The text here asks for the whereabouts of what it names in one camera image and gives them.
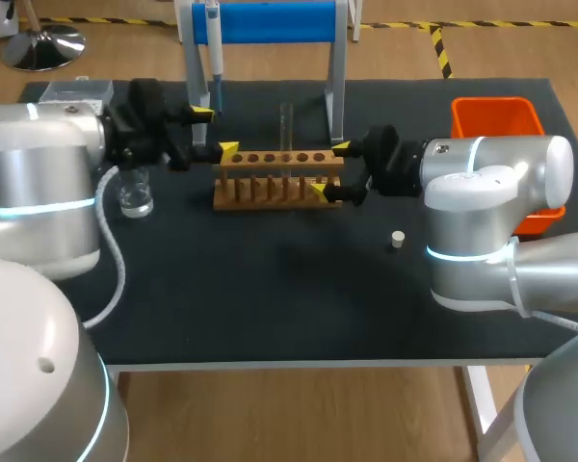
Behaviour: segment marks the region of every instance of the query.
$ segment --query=black table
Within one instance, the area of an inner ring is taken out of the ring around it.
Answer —
[[[183,84],[165,87],[169,101],[185,98]],[[124,90],[116,83],[115,98]],[[41,91],[42,84],[32,84],[22,100]],[[212,141],[277,149],[278,104],[291,101],[294,148],[328,146],[321,84],[227,82],[223,91],[225,113],[209,129]],[[486,95],[530,99],[545,131],[571,141],[574,187],[565,218],[548,234],[578,231],[578,141],[547,80],[348,82],[345,138],[383,123],[405,139],[447,138],[452,100]],[[349,161],[344,179],[360,167]],[[573,335],[515,313],[463,314],[436,304],[419,200],[372,194],[360,208],[217,213],[214,177],[207,166],[185,174],[154,169],[150,217],[129,220],[110,207],[126,290],[112,316],[90,332],[109,364],[140,370],[510,363],[543,357]],[[407,238],[390,254],[385,244],[394,230]],[[110,299],[115,282],[103,248],[94,270],[60,287],[87,319]]]

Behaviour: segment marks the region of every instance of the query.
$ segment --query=test tube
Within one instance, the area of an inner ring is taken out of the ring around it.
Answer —
[[[291,161],[293,143],[293,104],[280,103],[280,160],[282,162]],[[283,168],[280,171],[282,178],[283,200],[289,198],[289,183],[291,180],[291,169]]]
[[[293,142],[293,104],[280,103],[280,153],[291,155]]]

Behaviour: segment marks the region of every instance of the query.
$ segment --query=table leg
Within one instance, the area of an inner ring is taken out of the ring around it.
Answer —
[[[109,376],[112,377],[114,384],[118,386],[119,382],[119,371],[114,369],[112,366],[107,366],[107,371],[109,372]]]
[[[499,462],[512,449],[517,439],[513,427],[515,393],[497,414],[486,366],[463,367],[462,377],[475,425],[479,460]]]
[[[513,405],[516,393],[508,399],[488,431],[478,443],[480,462],[499,462],[513,448],[517,435],[513,426]]]
[[[463,367],[462,378],[469,399],[475,433],[480,439],[497,417],[486,366]]]

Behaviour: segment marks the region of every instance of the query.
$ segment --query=metal frame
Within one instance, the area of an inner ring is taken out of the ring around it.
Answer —
[[[514,406],[516,395],[522,394],[524,382],[513,392],[501,412],[497,413],[486,367],[463,367],[462,376],[475,425],[478,458],[480,462],[500,462],[519,441],[515,429]]]
[[[352,40],[357,43],[359,41],[359,28],[362,24],[362,3],[364,0],[349,0],[349,15],[351,23],[354,26]]]
[[[210,92],[203,71],[201,55],[195,44],[195,31],[193,30],[193,4],[196,2],[194,0],[174,0],[174,7],[177,14],[178,34],[180,34],[184,51],[189,103],[202,108],[209,108]],[[329,48],[328,80],[325,91],[329,137],[332,143],[343,140],[349,8],[348,0],[335,0],[335,3],[335,39]],[[205,145],[206,133],[206,124],[193,125],[193,145]]]

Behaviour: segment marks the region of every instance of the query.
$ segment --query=orange plastic bin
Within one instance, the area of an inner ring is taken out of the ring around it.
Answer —
[[[531,101],[521,97],[457,98],[452,102],[452,138],[544,135]],[[565,207],[529,215],[518,225],[517,236],[544,233],[563,218]]]

